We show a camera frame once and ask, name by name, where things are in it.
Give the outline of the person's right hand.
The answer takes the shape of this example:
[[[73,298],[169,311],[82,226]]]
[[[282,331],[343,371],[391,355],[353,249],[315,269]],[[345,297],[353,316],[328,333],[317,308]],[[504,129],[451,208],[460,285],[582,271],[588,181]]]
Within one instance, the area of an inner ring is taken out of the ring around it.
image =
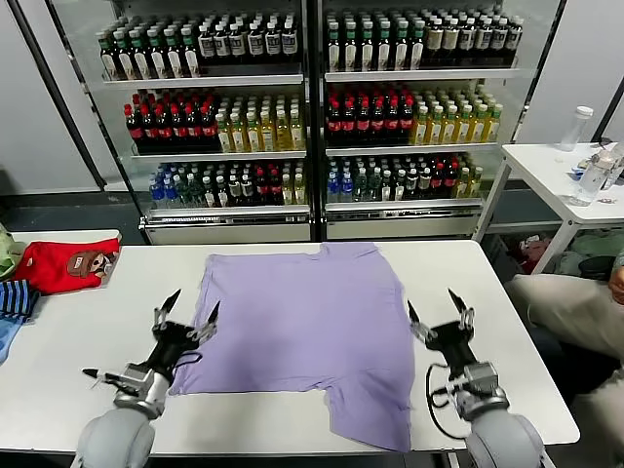
[[[611,291],[613,300],[620,304],[624,304],[624,267],[616,268],[608,282],[608,288]]]

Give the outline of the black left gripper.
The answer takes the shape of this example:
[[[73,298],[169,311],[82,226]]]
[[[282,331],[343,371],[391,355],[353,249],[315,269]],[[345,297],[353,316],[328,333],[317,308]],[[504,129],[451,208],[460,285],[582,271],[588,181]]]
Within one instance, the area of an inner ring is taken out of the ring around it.
[[[185,352],[199,348],[199,341],[208,341],[216,333],[216,321],[220,302],[218,302],[207,322],[200,328],[192,328],[179,323],[168,323],[168,316],[173,310],[181,289],[170,295],[162,306],[154,309],[152,335],[156,345],[144,364],[168,381],[174,380],[174,369]]]

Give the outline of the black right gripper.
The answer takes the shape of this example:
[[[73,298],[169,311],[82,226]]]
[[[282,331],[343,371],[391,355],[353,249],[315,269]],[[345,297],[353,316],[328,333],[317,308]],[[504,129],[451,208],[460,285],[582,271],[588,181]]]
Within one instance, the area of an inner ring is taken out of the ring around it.
[[[429,350],[443,354],[449,368],[449,378],[457,379],[464,374],[464,368],[477,363],[469,343],[474,336],[473,307],[466,305],[464,300],[453,290],[448,294],[459,313],[459,321],[448,322],[430,329],[422,323],[415,308],[408,300],[410,329],[413,335]]]

